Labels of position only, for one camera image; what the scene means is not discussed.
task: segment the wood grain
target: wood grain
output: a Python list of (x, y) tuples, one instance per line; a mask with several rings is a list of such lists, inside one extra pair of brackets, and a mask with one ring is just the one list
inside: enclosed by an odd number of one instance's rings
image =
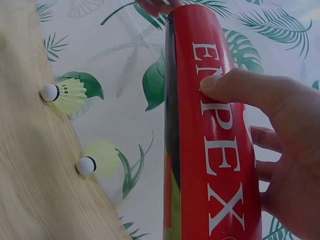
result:
[(102, 188), (74, 168), (66, 115), (39, 97), (53, 83), (33, 0), (0, 0), (0, 239), (129, 240)]

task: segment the white lettering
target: white lettering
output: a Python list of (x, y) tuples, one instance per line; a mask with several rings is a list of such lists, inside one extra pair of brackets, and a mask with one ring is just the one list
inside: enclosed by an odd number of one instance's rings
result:
[(240, 183), (239, 190), (236, 192), (236, 194), (232, 197), (232, 199), (226, 203), (217, 193), (215, 193), (209, 183), (207, 184), (208, 188), (208, 201), (210, 201), (211, 196), (217, 199), (222, 205), (223, 209), (216, 214), (214, 217), (211, 217), (211, 214), (209, 213), (209, 236), (211, 236), (213, 230), (215, 227), (225, 218), (225, 216), (228, 213), (231, 213), (242, 225), (243, 231), (245, 230), (245, 216), (242, 214), (242, 217), (240, 217), (234, 210), (233, 207), (236, 205), (236, 203), (241, 200), (242, 204), (244, 204), (244, 196), (243, 196), (243, 190), (242, 190), (242, 183)]
[(236, 136), (234, 136), (233, 141), (229, 140), (215, 140), (215, 141), (208, 141), (206, 137), (204, 137), (204, 148), (205, 148), (205, 164), (206, 164), (206, 173), (209, 175), (217, 176), (217, 173), (214, 172), (210, 167), (209, 162), (209, 149), (220, 149), (222, 150), (222, 164), (219, 168), (231, 168), (231, 165), (228, 164), (226, 158), (226, 149), (232, 148), (235, 149), (236, 155), (236, 167), (234, 169), (235, 172), (240, 171), (240, 160), (239, 160), (239, 153), (238, 153), (238, 145)]
[(220, 66), (220, 68), (215, 68), (215, 67), (198, 67), (198, 65), (195, 65), (195, 69), (196, 69), (196, 74), (199, 74), (199, 71), (202, 70), (211, 70), (211, 71), (216, 71), (213, 75), (222, 75), (222, 67)]
[(194, 44), (194, 43), (192, 43), (192, 46), (193, 46), (194, 60), (202, 61), (202, 59), (197, 56), (197, 51), (196, 51), (197, 48), (205, 48), (205, 55), (203, 56), (204, 58), (212, 58), (212, 56), (208, 52), (208, 49), (214, 49), (215, 53), (216, 53), (215, 60), (217, 60), (217, 61), (220, 60), (216, 44), (206, 44), (206, 43)]
[[(201, 113), (204, 115), (205, 110), (215, 110), (216, 114), (216, 120), (218, 121), (219, 125), (226, 130), (229, 130), (232, 128), (233, 124), (233, 118), (232, 118), (232, 112), (231, 112), (231, 106), (230, 104), (223, 104), (223, 103), (203, 103), (202, 100), (200, 100), (201, 103)], [(227, 110), (230, 114), (230, 119), (228, 122), (222, 121), (219, 117), (218, 110)]]

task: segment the green leaf print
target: green leaf print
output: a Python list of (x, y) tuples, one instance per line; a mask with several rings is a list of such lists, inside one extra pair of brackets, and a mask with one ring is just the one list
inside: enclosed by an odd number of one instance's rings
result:
[(220, 0), (182, 0), (182, 2), (186, 5), (198, 4), (207, 7), (224, 19), (228, 19), (232, 16), (229, 8), (224, 5), (225, 3), (223, 1)]
[(273, 217), (269, 234), (262, 240), (294, 240), (294, 236), (275, 217)]
[[(124, 226), (124, 228), (128, 231), (129, 228), (130, 228), (131, 226), (133, 226), (134, 224), (135, 224), (134, 221), (130, 221), (130, 222), (124, 223), (123, 226)], [(143, 233), (143, 234), (140, 234), (140, 235), (136, 235), (139, 230), (140, 230), (140, 228), (137, 228), (136, 230), (130, 232), (130, 236), (131, 236), (132, 240), (141, 240), (144, 236), (150, 235), (150, 233)]]
[(119, 7), (118, 9), (116, 9), (115, 11), (113, 11), (109, 16), (107, 16), (107, 17), (102, 21), (102, 23), (100, 23), (100, 25), (101, 25), (101, 26), (105, 25), (105, 23), (106, 23), (113, 15), (115, 15), (117, 12), (119, 12), (120, 10), (124, 9), (125, 7), (130, 6), (130, 5), (132, 5), (132, 4), (135, 4), (135, 3), (136, 3), (136, 2), (133, 1), (133, 2), (130, 2), (130, 3), (126, 4), (126, 5), (123, 5), (123, 6)]
[(48, 5), (48, 4), (38, 3), (36, 5), (36, 12), (38, 14), (40, 23), (45, 23), (52, 20), (53, 12), (50, 8), (51, 8), (51, 5)]
[(81, 83), (84, 83), (84, 88), (86, 88), (85, 95), (88, 98), (99, 97), (102, 100), (105, 99), (104, 91), (98, 80), (89, 73), (70, 71), (62, 76), (55, 78), (58, 81), (65, 79), (79, 79)]
[(319, 80), (315, 81), (315, 82), (312, 84), (312, 87), (313, 87), (314, 89), (319, 90)]
[(65, 36), (61, 38), (59, 41), (55, 42), (56, 40), (56, 32), (54, 32), (53, 36), (49, 34), (48, 39), (43, 40), (44, 48), (46, 50), (46, 55), (50, 62), (56, 62), (59, 59), (58, 52), (64, 50), (64, 47), (69, 45), (69, 43), (62, 43), (64, 39), (68, 37)]
[(264, 3), (264, 0), (246, 0), (248, 3), (261, 5)]
[(286, 50), (291, 50), (302, 45), (299, 57), (304, 53), (306, 59), (309, 53), (309, 38), (307, 31), (312, 27), (305, 28), (297, 19), (290, 16), (283, 9), (262, 10), (263, 14), (255, 13), (241, 14), (237, 18), (241, 23), (257, 33), (281, 44), (294, 44)]
[(223, 28), (224, 37), (229, 46), (236, 67), (255, 73), (264, 73), (261, 57), (250, 40), (243, 34)]
[[(223, 1), (220, 0), (182, 0), (182, 3), (185, 5), (191, 5), (191, 4), (198, 4), (202, 5), (204, 7), (207, 7), (214, 12), (216, 12), (218, 15), (223, 17), (224, 19), (228, 19), (232, 16), (231, 12), (229, 11), (229, 8), (225, 6)], [(159, 17), (154, 17), (149, 15), (143, 8), (140, 7), (139, 4), (137, 4), (135, 1), (130, 2), (126, 5), (123, 5), (113, 11), (110, 15), (108, 15), (102, 23), (100, 23), (101, 26), (103, 26), (113, 15), (121, 11), (122, 9), (133, 5), (134, 9), (144, 18), (146, 19), (150, 24), (152, 24), (155, 28), (158, 30), (163, 30), (163, 27), (166, 25), (166, 19), (167, 15), (161, 14)]]
[[(128, 194), (132, 191), (132, 189), (136, 186), (141, 173), (144, 169), (144, 165), (145, 165), (145, 156), (146, 154), (149, 152), (153, 142), (154, 142), (154, 131), (152, 131), (152, 140), (151, 143), (149, 145), (149, 147), (147, 148), (147, 150), (144, 152), (143, 148), (141, 147), (141, 145), (139, 144), (139, 151), (140, 151), (140, 159), (131, 167), (130, 163), (128, 161), (128, 159), (126, 158), (126, 156), (119, 150), (116, 149), (119, 153), (119, 158), (122, 162), (123, 165), (123, 171), (124, 171), (124, 181), (122, 184), (122, 199), (125, 199)], [(138, 169), (136, 170), (135, 174), (133, 175), (133, 171), (135, 170), (135, 168), (138, 167)]]
[(150, 111), (165, 100), (165, 57), (163, 52), (154, 64), (144, 73), (142, 87), (148, 106), (145, 111)]
[(140, 7), (139, 4), (133, 4), (134, 9), (146, 19), (149, 23), (151, 23), (156, 29), (163, 30), (163, 27), (166, 25), (167, 16), (165, 14), (160, 14), (159, 17), (154, 17), (149, 15), (144, 9)]

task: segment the yellow shuttlecock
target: yellow shuttlecock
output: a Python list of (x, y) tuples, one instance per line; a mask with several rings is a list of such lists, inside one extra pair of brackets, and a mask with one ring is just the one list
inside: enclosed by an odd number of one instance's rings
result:
[(47, 84), (41, 90), (41, 97), (52, 107), (65, 114), (76, 114), (86, 104), (87, 89), (79, 79), (70, 78), (57, 84)]
[(84, 157), (79, 159), (76, 169), (83, 176), (92, 173), (107, 175), (118, 169), (120, 163), (116, 147), (108, 140), (98, 140), (86, 147)]

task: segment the fingernail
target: fingernail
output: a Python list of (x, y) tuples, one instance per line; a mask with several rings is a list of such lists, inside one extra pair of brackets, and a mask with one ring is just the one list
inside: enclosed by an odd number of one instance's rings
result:
[(206, 76), (200, 82), (200, 89), (204, 90), (204, 89), (213, 88), (216, 85), (219, 78), (221, 78), (221, 76), (213, 76), (213, 75)]

